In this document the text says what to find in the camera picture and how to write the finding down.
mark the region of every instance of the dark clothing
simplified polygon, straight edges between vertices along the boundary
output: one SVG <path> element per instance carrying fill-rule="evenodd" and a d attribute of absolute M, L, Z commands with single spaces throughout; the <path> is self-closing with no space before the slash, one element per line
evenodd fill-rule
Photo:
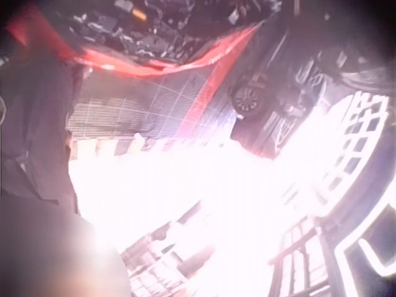
<path fill-rule="evenodd" d="M 0 80 L 7 106 L 2 152 L 25 164 L 28 180 L 44 200 L 56 199 L 77 213 L 65 152 L 66 123 L 76 97 L 72 69 L 41 50 L 28 61 L 10 63 Z M 2 173 L 2 182 L 7 174 Z"/>
<path fill-rule="evenodd" d="M 72 150 L 70 149 L 70 147 L 66 146 L 65 151 L 66 151 L 66 161 L 69 162 Z"/>

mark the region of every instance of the striped barrier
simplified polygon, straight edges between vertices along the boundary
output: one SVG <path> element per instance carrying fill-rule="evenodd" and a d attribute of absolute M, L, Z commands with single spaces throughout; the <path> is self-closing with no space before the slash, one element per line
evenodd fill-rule
<path fill-rule="evenodd" d="M 139 152 L 182 152 L 206 146 L 221 146 L 221 143 L 202 139 L 144 139 L 140 134 L 131 139 L 79 139 L 73 142 L 71 160 L 108 158 Z"/>

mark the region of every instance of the metal grid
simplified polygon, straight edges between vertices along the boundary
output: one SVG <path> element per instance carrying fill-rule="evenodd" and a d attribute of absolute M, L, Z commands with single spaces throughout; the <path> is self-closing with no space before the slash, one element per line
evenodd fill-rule
<path fill-rule="evenodd" d="M 354 183 L 384 129 L 388 97 L 357 92 L 337 131 L 336 154 L 330 168 L 316 181 L 314 188 L 322 197 L 322 215 L 326 215 Z"/>
<path fill-rule="evenodd" d="M 213 66 L 164 77 L 138 79 L 94 72 L 83 85 L 69 121 L 76 140 L 172 138 L 204 86 Z"/>

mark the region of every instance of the blurry object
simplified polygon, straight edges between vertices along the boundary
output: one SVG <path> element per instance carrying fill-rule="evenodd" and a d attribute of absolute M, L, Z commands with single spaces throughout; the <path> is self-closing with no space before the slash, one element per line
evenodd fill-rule
<path fill-rule="evenodd" d="M 72 149 L 73 146 L 73 134 L 70 130 L 66 130 L 66 146 Z"/>
<path fill-rule="evenodd" d="M 229 21 L 235 10 L 240 17 Z M 147 76 L 213 64 L 273 13 L 267 1 L 53 1 L 27 7 L 8 30 L 26 46 L 41 39 L 65 59 Z"/>
<path fill-rule="evenodd" d="M 49 203 L 1 194 L 3 296 L 130 296 L 119 254 L 92 224 Z"/>
<path fill-rule="evenodd" d="M 122 253 L 136 296 L 183 294 L 181 290 L 188 278 L 203 267 L 215 251 L 210 238 L 205 240 L 200 236 L 207 233 L 205 217 L 198 202 L 177 222 L 159 227 Z"/>
<path fill-rule="evenodd" d="M 371 52 L 367 53 L 364 47 L 369 46 L 355 42 L 324 51 L 319 56 L 321 68 L 334 80 L 352 89 L 394 96 L 395 58 L 379 59 Z"/>
<path fill-rule="evenodd" d="M 1 126 L 2 122 L 4 122 L 6 113 L 7 113 L 6 104 L 4 103 L 4 100 L 0 96 L 0 126 Z"/>
<path fill-rule="evenodd" d="M 83 78 L 84 79 L 88 79 L 88 77 L 90 77 L 92 72 L 93 72 L 92 67 L 85 67 L 84 70 L 83 70 Z"/>
<path fill-rule="evenodd" d="M 13 59 L 1 71 L 1 96 L 8 115 L 1 127 L 2 154 L 9 164 L 24 164 L 24 178 L 42 199 L 56 197 L 60 207 L 78 213 L 65 151 L 67 114 L 73 107 L 74 92 L 78 90 L 71 69 L 51 52 L 32 52 L 27 61 Z M 9 169 L 3 172 L 2 183 L 18 178 L 11 166 Z M 11 187 L 13 194 L 20 195 Z"/>
<path fill-rule="evenodd" d="M 0 68 L 2 68 L 9 61 L 8 57 L 0 57 Z"/>
<path fill-rule="evenodd" d="M 127 153 L 133 154 L 140 152 L 144 147 L 145 143 L 146 139 L 140 133 L 135 133 L 134 139 L 132 140 L 132 143 L 130 144 Z"/>

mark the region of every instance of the tire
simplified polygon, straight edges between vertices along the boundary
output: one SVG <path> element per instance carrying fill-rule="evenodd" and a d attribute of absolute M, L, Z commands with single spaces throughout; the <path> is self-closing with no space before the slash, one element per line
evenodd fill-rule
<path fill-rule="evenodd" d="M 264 92 L 257 87 L 240 86 L 231 96 L 231 102 L 236 113 L 241 116 L 257 116 L 265 107 Z"/>
<path fill-rule="evenodd" d="M 241 81 L 253 74 L 257 65 L 262 62 L 263 53 L 267 53 L 279 39 L 280 28 L 277 25 L 279 15 L 273 15 L 255 33 L 249 44 L 245 47 L 240 57 L 236 60 L 230 71 L 227 73 L 218 92 L 226 90 L 230 97 Z"/>

